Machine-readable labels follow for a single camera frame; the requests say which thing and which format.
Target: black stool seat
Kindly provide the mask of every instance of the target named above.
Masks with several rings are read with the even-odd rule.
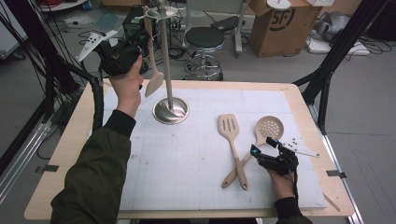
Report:
[[[191,47],[199,49],[213,49],[224,43],[224,35],[212,27],[191,28],[184,38]]]

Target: wooden utensil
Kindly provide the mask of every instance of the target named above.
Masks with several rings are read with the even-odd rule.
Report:
[[[152,25],[151,25],[151,19],[148,17],[145,17],[145,27],[146,30],[148,31],[149,34],[149,40],[148,40],[148,53],[149,53],[149,61],[151,62],[151,69],[153,71],[152,77],[148,82],[148,85],[146,87],[146,92],[145,96],[149,97],[152,93],[154,93],[158,88],[161,87],[163,84],[163,73],[158,71],[157,65],[155,64],[155,58],[154,58],[154,44],[152,43]]]
[[[236,167],[236,175],[238,175],[239,183],[241,184],[242,189],[248,189],[248,180],[245,176],[244,168],[242,166],[241,161],[239,160],[238,153],[235,148],[235,137],[239,133],[238,121],[234,114],[227,115],[219,115],[219,133],[224,136],[229,142],[231,146],[231,150],[233,151],[233,159],[235,160]]]
[[[265,141],[267,137],[272,137],[274,139],[281,138],[284,132],[284,127],[280,119],[273,116],[267,116],[257,121],[255,131],[257,137],[255,146],[259,147],[266,143]],[[248,152],[247,155],[244,157],[244,159],[241,160],[242,167],[245,166],[245,164],[248,162],[250,157],[251,157],[250,152]],[[228,186],[230,186],[231,183],[233,183],[233,181],[235,180],[236,175],[237,175],[237,169],[233,168],[231,172],[227,175],[227,177],[225,177],[221,186],[223,188],[227,188]]]

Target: stand base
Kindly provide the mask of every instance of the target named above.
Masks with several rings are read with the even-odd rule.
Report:
[[[176,97],[173,97],[173,109],[169,109],[168,98],[161,99],[152,109],[154,118],[164,124],[180,123],[187,118],[189,113],[189,106]]]

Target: perforated wooden spoon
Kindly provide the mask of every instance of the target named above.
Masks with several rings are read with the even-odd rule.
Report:
[[[273,116],[267,116],[257,121],[255,130],[257,137],[255,146],[259,147],[261,145],[266,144],[265,141],[267,137],[272,137],[274,139],[281,138],[284,132],[284,127],[280,119]],[[241,160],[242,167],[245,166],[245,164],[248,162],[250,157],[251,157],[250,152],[248,152],[245,158]],[[233,181],[235,180],[236,175],[237,175],[236,168],[233,168],[231,172],[227,175],[227,177],[225,177],[221,186],[223,188],[227,188],[228,186],[230,186],[231,183],[233,183]]]
[[[234,114],[219,115],[219,133],[223,135],[229,142],[233,151],[233,159],[235,160],[235,176],[238,175],[239,183],[242,189],[248,189],[248,180],[245,176],[244,168],[239,160],[238,153],[235,148],[235,137],[239,133],[238,121]]]
[[[152,25],[151,19],[145,17],[145,27],[149,34],[149,41],[148,41],[148,53],[149,53],[149,61],[151,62],[151,69],[153,71],[152,77],[148,82],[146,87],[145,96],[149,97],[152,93],[154,93],[158,88],[161,87],[163,84],[163,73],[158,71],[157,65],[155,64],[154,58],[154,45],[152,43]]]

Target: hand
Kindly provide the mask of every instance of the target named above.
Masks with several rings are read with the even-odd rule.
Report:
[[[271,177],[274,194],[277,200],[294,197],[294,172],[292,172],[291,175],[278,175],[273,170],[267,170],[267,172]]]
[[[131,66],[131,69],[123,75],[109,77],[111,85],[116,92],[119,102],[117,109],[134,118],[137,108],[141,103],[139,85],[143,83],[143,77],[139,70],[142,65],[142,55]]]

